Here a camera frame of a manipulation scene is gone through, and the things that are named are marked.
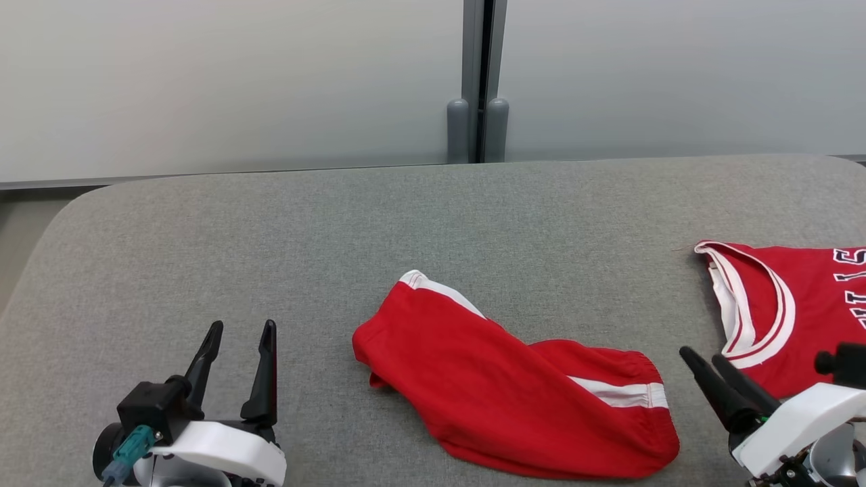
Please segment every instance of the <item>teal connector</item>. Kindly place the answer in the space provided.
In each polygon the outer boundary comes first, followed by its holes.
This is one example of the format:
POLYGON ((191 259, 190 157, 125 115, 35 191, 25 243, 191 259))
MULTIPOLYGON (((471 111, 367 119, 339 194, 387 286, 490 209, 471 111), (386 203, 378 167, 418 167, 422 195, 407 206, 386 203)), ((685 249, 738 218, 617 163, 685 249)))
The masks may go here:
POLYGON ((120 485, 129 477, 135 462, 144 457, 157 442, 156 434, 150 426, 136 426, 120 447, 114 451, 112 462, 102 471, 103 487, 120 485))

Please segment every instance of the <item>red jersey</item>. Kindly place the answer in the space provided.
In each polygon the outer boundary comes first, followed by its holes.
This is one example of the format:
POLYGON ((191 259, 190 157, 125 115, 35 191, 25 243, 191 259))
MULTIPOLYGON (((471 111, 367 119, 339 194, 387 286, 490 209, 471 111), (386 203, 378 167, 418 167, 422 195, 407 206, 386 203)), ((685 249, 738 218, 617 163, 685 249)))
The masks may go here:
POLYGON ((735 367, 785 398, 830 376, 815 355, 840 341, 866 343, 866 248, 753 249, 702 241, 735 367))
POLYGON ((679 451, 662 378, 644 355, 527 345, 416 270, 352 345, 370 384, 399 391, 439 445, 469 462, 533 477, 634 478, 679 451))

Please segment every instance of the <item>white wall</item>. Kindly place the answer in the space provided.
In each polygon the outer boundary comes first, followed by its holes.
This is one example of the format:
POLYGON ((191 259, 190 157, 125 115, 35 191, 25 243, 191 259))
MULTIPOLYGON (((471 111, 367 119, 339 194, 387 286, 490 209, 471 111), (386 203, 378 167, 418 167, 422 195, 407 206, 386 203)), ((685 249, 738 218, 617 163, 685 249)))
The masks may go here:
POLYGON ((462 0, 0 2, 0 183, 445 161, 462 0))
POLYGON ((863 0, 508 0, 506 157, 866 153, 863 0))

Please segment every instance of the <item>white stripe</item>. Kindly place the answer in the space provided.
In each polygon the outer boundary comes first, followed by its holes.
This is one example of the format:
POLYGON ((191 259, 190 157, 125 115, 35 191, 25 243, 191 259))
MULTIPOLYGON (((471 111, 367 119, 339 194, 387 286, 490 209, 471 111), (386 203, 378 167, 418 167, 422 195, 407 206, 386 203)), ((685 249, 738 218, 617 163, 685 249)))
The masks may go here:
POLYGON ((568 376, 578 385, 613 407, 668 407, 664 386, 660 382, 613 386, 600 380, 568 376))
MULTIPOLYGON (((781 350, 782 347, 788 342, 788 339, 791 338, 791 333, 793 333, 794 331, 794 321, 797 315, 797 305, 794 302, 794 296, 791 293, 791 290, 788 288, 787 284, 785 284, 785 281, 783 281, 782 278, 778 274, 776 274, 775 271, 770 269, 765 263, 761 262, 754 256, 748 255, 746 252, 737 250, 734 247, 727 245, 726 243, 702 242, 695 247, 695 252, 719 255, 718 252, 708 247, 704 247, 704 245, 708 244, 725 247, 726 249, 730 249, 760 264, 760 266, 764 268, 767 275, 770 277, 773 287, 776 289, 776 319, 773 322, 770 331, 752 347, 746 350, 738 349, 735 353, 724 354, 731 361, 731 364, 733 364, 734 367, 737 368, 747 368, 758 365, 777 354, 779 350, 781 350), (757 353, 750 354, 751 352, 754 352, 758 349, 761 350, 757 353)), ((728 272, 728 277, 733 279, 733 276, 737 276, 737 279, 739 279, 739 275, 736 273, 736 269, 733 269, 732 266, 731 270, 728 272)), ((736 291, 734 291, 734 297, 737 300, 740 299, 736 291)))
POLYGON ((713 281, 713 292, 716 299, 719 300, 719 307, 721 308, 721 326, 725 329, 725 336, 727 337, 725 349, 727 350, 731 347, 731 340, 737 335, 737 330, 740 329, 740 310, 737 308, 737 300, 734 299, 734 295, 728 287, 725 274, 719 270, 719 266, 715 262, 709 266, 709 276, 713 281))
POLYGON ((403 277, 400 277, 400 282, 408 284, 410 288, 413 289, 429 289, 435 293, 439 293, 441 295, 446 295, 451 298, 457 304, 463 306, 469 311, 479 315, 481 318, 484 318, 484 315, 481 314, 481 311, 478 310, 468 299, 463 297, 462 294, 458 293, 452 288, 444 284, 440 284, 436 281, 431 281, 427 278, 420 270, 410 270, 409 272, 403 274, 403 277))
MULTIPOLYGON (((727 343, 722 350, 730 349, 729 353, 747 350, 755 342, 755 328, 752 322, 752 314, 749 312, 749 297, 746 294, 746 287, 743 286, 743 282, 740 279, 740 274, 725 256, 712 247, 703 247, 702 243, 700 243, 695 247, 695 252, 699 254, 707 254, 716 265, 724 270, 724 272, 718 272, 720 274, 719 277, 727 288, 727 296, 721 293, 720 289, 715 287, 715 280, 713 286, 713 291, 715 291, 715 296, 716 299, 719 300, 719 304, 724 306, 726 297, 731 295, 734 297, 734 303, 736 306, 736 309, 733 310, 735 316, 734 326, 731 327, 730 334, 728 333, 728 326, 724 326, 727 343)), ((722 320, 725 319, 725 311, 725 309, 722 310, 722 320)))

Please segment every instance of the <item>gray cushion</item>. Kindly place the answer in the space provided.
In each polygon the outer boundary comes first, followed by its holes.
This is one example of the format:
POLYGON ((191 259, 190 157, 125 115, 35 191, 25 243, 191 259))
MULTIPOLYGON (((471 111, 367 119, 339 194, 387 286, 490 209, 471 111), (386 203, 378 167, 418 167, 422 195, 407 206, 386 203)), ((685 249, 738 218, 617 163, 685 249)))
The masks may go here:
POLYGON ((722 343, 692 245, 863 245, 864 189, 848 161, 767 155, 204 175, 88 193, 45 232, 0 321, 2 483, 97 485, 90 453, 115 405, 140 380, 183 373, 216 319, 226 331, 204 410, 235 418, 272 318, 289 485, 545 484, 450 458, 405 400, 368 387, 352 332, 417 268, 523 341, 647 354, 682 451, 639 483, 739 485, 748 475, 677 355, 722 343))

